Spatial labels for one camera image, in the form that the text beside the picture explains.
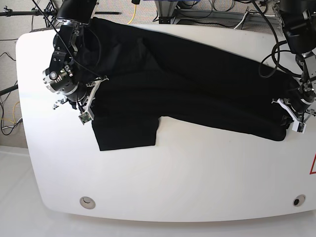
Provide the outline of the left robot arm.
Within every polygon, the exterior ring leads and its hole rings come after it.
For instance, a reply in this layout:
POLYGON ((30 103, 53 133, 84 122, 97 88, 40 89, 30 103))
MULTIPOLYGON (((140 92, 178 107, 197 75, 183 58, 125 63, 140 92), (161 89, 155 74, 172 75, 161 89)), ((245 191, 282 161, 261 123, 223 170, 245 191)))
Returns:
POLYGON ((268 95, 272 102, 284 109, 281 125, 292 125, 303 133, 307 120, 315 116, 311 105, 316 100, 316 2, 314 0, 276 0, 273 4, 285 39, 277 41, 270 57, 275 66, 287 73, 289 81, 269 85, 268 95), (295 55, 301 73, 294 73, 279 63, 280 46, 287 44, 295 55))

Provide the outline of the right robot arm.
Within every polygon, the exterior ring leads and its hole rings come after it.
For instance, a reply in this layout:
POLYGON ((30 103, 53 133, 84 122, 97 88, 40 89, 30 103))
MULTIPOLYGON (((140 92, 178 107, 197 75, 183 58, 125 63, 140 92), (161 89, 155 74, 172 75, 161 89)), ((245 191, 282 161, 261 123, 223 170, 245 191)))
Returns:
POLYGON ((94 119, 91 105, 100 84, 107 80, 106 76, 99 75, 76 59, 83 45, 84 28, 90 24, 98 4, 97 0, 63 1, 56 16, 62 25, 56 31, 50 65, 43 71, 46 88, 63 95, 53 108, 69 102, 73 109, 79 109, 82 123, 94 119))

